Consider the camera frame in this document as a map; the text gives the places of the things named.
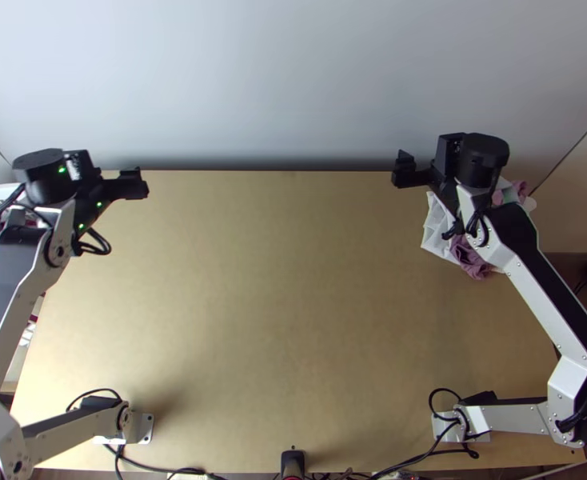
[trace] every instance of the pink cloth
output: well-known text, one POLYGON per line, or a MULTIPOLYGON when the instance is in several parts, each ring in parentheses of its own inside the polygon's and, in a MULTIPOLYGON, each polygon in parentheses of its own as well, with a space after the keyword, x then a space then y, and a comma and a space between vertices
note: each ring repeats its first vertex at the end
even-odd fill
POLYGON ((491 272, 491 265, 478 255, 477 251, 467 242, 465 235, 455 235, 451 239, 449 249, 460 262, 460 267, 474 280, 482 280, 491 272))

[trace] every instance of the white cloth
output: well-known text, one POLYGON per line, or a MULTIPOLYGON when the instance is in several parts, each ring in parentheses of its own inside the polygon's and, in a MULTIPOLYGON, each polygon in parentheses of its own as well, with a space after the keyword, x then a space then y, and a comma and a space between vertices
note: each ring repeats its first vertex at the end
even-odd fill
MULTIPOLYGON (((455 217, 445 208, 440 198, 432 191, 427 192, 427 203, 429 203, 429 213, 423 225, 424 232, 420 247, 440 258, 460 265, 457 258, 451 254, 451 240, 442 239, 442 234, 449 231, 453 226, 455 217)), ((536 201, 531 197, 527 197, 522 207, 527 213, 530 213, 536 208, 536 201)))

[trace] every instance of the purple cloth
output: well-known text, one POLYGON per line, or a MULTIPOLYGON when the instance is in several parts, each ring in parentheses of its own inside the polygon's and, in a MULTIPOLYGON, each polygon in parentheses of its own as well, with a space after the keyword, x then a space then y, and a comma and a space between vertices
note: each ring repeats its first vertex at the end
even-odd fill
POLYGON ((465 235, 456 235, 451 239, 451 254, 460 262, 462 269, 475 279, 482 280, 489 272, 491 265, 485 262, 477 251, 467 242, 465 235))

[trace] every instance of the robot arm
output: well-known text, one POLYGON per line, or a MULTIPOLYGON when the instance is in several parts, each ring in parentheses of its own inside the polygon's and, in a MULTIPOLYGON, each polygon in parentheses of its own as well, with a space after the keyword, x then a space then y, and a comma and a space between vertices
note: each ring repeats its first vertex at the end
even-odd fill
MULTIPOLYGON (((23 184, 0 207, 10 209, 0 231, 0 387, 38 296, 56 283, 72 255, 109 253, 92 224, 116 199, 149 192, 139 170, 103 179, 85 150, 42 150, 16 159, 14 170, 23 184), (11 205, 23 189, 29 204, 11 205), (27 225, 27 211, 37 216, 36 226, 27 225), (85 233, 100 239, 102 250, 82 242, 85 233)), ((153 416, 133 412, 121 398, 89 396, 76 410, 23 428, 0 404, 0 473, 23 480, 35 464, 90 438, 147 443, 152 425, 153 416)))
MULTIPOLYGON (((486 262, 505 271, 560 354, 546 397, 499 400, 487 391, 465 398, 441 414, 461 422, 460 429, 450 429, 443 441, 488 441, 490 431, 508 431, 550 435, 562 445, 583 447, 587 444, 587 312, 540 252, 535 226, 517 203, 514 188, 500 177, 508 157, 509 147, 499 138, 442 135, 428 169, 416 171, 413 158, 401 151, 392 176, 399 188, 432 188, 457 219, 451 234, 464 234, 486 262), (502 190, 502 206, 490 204, 495 190, 502 190)), ((434 436, 448 425, 434 416, 434 436)))

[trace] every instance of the wooden table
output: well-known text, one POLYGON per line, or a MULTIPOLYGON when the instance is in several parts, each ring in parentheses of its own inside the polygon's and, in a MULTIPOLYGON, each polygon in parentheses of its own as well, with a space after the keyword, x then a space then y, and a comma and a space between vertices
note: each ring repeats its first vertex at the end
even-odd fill
MULTIPOLYGON (((429 448, 435 387, 545 394, 553 349, 508 278, 476 282, 419 248, 425 189, 387 173, 143 177, 149 198, 96 225, 114 252, 72 259, 46 296, 21 424, 109 386, 156 414, 151 444, 127 448, 141 462, 274 472, 295 445, 312 471, 371 471, 429 448)), ((420 467, 583 458, 537 435, 475 447, 420 467)), ((88 442, 44 466, 113 464, 88 442)))

